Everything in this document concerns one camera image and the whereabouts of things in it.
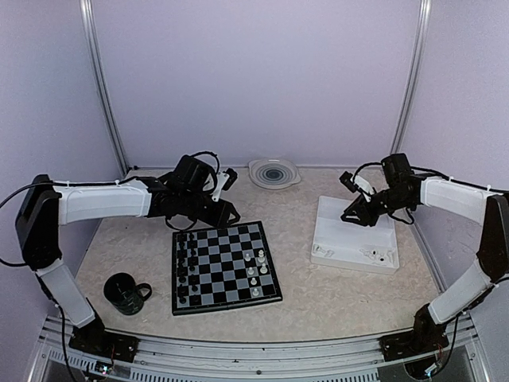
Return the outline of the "black and grey chessboard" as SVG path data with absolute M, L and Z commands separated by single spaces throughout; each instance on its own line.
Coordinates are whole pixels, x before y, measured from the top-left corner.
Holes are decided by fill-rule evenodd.
M 175 232 L 172 238 L 172 314 L 183 316 L 258 306 L 283 299 L 262 222 L 229 228 L 200 228 Z M 258 251 L 266 261 L 258 261 Z M 251 260 L 244 256 L 249 253 Z M 259 269 L 265 264 L 268 272 Z M 249 276 L 247 269 L 256 269 Z M 258 285 L 250 280 L 256 278 Z M 262 296 L 254 298 L 253 288 Z

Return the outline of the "white plastic tray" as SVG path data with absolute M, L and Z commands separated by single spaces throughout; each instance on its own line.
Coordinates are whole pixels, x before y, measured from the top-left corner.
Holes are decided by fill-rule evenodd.
M 344 222 L 340 215 L 350 204 L 345 199 L 319 197 L 311 262 L 353 271 L 393 275 L 399 269 L 394 221 L 382 216 L 373 227 Z

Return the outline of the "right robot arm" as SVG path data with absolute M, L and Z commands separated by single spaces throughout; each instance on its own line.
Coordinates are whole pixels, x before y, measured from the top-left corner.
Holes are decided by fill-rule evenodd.
M 406 339 L 414 353 L 425 352 L 445 332 L 445 327 L 468 309 L 479 305 L 508 273 L 508 192 L 490 185 L 460 181 L 438 170 L 412 166 L 404 153 L 382 159 L 387 188 L 375 190 L 358 171 L 345 171 L 339 181 L 356 199 L 343 211 L 341 220 L 373 227 L 382 215 L 398 210 L 411 214 L 418 206 L 440 209 L 464 218 L 467 232 L 450 240 L 450 249 L 466 248 L 472 265 L 458 271 L 431 303 L 414 317 Z

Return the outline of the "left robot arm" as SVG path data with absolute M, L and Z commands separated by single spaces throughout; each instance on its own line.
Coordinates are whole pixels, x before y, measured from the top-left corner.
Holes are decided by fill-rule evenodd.
M 174 170 L 160 177 L 72 183 L 40 174 L 29 185 L 15 220 L 22 258 L 49 299 L 75 328 L 82 328 L 81 342 L 93 353 L 105 353 L 111 347 L 111 335 L 96 324 L 97 313 L 62 259 L 60 227 L 124 216 L 165 220 L 184 216 L 192 223 L 227 228 L 237 223 L 240 215 L 220 194 L 237 178 L 232 168 L 214 169 L 196 154 L 183 156 Z

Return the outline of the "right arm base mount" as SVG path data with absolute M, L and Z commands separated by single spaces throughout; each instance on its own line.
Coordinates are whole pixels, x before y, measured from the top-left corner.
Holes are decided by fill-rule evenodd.
M 383 359 L 388 362 L 436 351 L 440 347 L 445 348 L 449 345 L 449 339 L 443 333 L 423 337 L 409 330 L 382 336 L 379 344 Z

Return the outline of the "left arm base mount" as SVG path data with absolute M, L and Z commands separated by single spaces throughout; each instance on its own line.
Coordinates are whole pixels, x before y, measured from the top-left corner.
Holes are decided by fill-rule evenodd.
M 73 328 L 69 346 L 98 357 L 113 361 L 134 362 L 139 339 L 134 336 L 113 333 L 100 326 L 86 325 Z

